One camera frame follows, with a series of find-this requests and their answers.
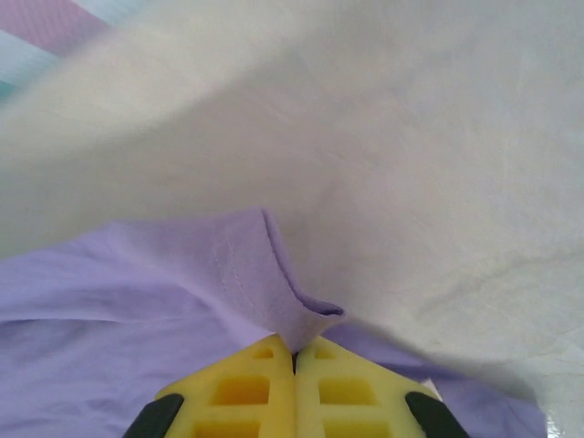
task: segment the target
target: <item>white cloth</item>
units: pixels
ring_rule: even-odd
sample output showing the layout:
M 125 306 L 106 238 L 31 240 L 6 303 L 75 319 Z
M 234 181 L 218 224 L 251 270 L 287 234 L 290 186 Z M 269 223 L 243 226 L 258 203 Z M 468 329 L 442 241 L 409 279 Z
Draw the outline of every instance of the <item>white cloth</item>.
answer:
M 583 22 L 578 0 L 161 0 L 4 110 L 1 251 L 262 204 L 308 293 L 579 436 Z

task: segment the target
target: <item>black rubber part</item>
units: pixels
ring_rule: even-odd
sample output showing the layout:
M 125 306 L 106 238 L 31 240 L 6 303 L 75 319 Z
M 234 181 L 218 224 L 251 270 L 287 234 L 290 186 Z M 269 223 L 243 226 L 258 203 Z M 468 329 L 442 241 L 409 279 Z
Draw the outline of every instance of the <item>black rubber part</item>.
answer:
M 421 392 L 409 392 L 405 400 L 427 438 L 470 438 L 441 401 Z
M 183 402 L 181 394 L 169 394 L 148 403 L 123 438 L 164 438 Z
M 298 352 L 292 353 L 292 372 L 296 374 L 296 361 L 298 359 Z

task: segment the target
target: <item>wrinkled fabric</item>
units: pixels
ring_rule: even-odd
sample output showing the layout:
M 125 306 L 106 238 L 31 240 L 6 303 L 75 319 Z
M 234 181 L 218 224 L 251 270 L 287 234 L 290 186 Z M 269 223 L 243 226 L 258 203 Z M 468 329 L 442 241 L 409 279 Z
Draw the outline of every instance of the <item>wrinkled fabric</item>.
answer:
M 534 406 L 343 323 L 302 292 L 274 220 L 110 224 L 0 265 L 0 435 L 118 437 L 171 381 L 277 332 L 326 336 L 409 378 L 433 380 L 473 437 L 544 437 Z

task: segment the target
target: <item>pink stripe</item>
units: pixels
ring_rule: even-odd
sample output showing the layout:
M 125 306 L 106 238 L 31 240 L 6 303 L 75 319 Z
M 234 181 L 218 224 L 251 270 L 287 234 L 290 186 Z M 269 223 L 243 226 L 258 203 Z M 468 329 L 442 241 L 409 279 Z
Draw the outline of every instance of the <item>pink stripe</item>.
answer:
M 0 0 L 0 30 L 64 55 L 107 28 L 71 0 Z

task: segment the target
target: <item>lavender fabric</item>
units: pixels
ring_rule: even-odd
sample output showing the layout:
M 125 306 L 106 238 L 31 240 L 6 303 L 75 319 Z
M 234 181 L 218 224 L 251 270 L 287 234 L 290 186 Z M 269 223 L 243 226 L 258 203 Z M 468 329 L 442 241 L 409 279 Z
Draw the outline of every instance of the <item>lavender fabric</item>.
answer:
M 544 415 L 394 348 L 305 295 L 262 210 L 116 223 L 0 265 L 0 435 L 119 437 L 171 381 L 277 332 L 326 336 L 431 378 L 473 437 L 545 437 Z

